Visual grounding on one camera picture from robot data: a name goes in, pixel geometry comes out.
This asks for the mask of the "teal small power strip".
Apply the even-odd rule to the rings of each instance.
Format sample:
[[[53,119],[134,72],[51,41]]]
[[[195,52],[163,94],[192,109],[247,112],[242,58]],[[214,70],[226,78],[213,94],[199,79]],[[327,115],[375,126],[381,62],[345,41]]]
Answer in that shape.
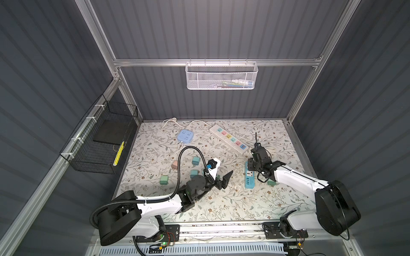
[[[248,162],[245,163],[245,188],[246,189],[255,188],[254,172],[248,169]]]

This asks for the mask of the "pink plug cube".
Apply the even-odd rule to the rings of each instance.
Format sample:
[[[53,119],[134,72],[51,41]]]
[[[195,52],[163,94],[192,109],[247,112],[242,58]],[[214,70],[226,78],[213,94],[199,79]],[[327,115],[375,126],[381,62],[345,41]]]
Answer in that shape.
[[[173,163],[171,164],[171,168],[173,170],[177,170],[178,169],[178,161],[173,161]]]

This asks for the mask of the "long white power strip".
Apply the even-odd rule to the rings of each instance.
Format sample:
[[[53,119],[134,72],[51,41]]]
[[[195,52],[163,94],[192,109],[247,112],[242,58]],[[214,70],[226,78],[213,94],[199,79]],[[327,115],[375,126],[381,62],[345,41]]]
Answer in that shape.
[[[241,141],[239,138],[235,137],[219,125],[215,124],[209,129],[209,131],[240,155],[248,152],[249,147],[243,141]]]

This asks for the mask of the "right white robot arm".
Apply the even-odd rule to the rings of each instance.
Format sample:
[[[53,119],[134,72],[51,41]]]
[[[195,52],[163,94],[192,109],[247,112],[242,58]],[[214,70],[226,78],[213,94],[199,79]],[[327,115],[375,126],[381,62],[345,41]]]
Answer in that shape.
[[[258,181],[271,180],[289,186],[315,204],[314,210],[293,209],[280,217],[278,229],[284,238],[292,238],[302,230],[320,228],[340,236],[361,219],[358,207],[342,182],[320,180],[293,170],[281,161],[272,161],[269,152],[258,142],[250,152],[248,169],[264,177]]]

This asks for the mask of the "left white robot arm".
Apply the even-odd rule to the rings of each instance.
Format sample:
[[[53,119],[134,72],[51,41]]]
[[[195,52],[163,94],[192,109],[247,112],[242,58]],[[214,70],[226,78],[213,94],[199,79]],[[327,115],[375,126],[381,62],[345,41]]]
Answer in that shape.
[[[182,186],[173,198],[164,202],[149,203],[144,199],[137,202],[133,191],[126,191],[106,206],[96,209],[90,222],[99,230],[100,244],[112,245],[127,235],[159,240],[165,233],[164,214],[178,214],[191,210],[195,202],[202,199],[212,188],[225,189],[233,171],[216,179],[211,184],[204,176],[195,176]]]

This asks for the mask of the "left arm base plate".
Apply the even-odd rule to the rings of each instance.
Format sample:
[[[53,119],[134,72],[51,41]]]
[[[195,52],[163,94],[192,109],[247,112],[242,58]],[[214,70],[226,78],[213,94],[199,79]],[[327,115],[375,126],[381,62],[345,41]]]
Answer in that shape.
[[[180,225],[169,225],[160,227],[160,230],[150,238],[137,236],[137,243],[154,243],[154,242],[178,242],[180,233]]]

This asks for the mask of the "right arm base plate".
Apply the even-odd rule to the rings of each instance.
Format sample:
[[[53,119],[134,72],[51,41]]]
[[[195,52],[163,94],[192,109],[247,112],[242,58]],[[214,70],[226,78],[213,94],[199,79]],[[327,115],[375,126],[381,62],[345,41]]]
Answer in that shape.
[[[309,236],[306,230],[294,230],[280,221],[264,222],[262,229],[267,239],[306,239]]]

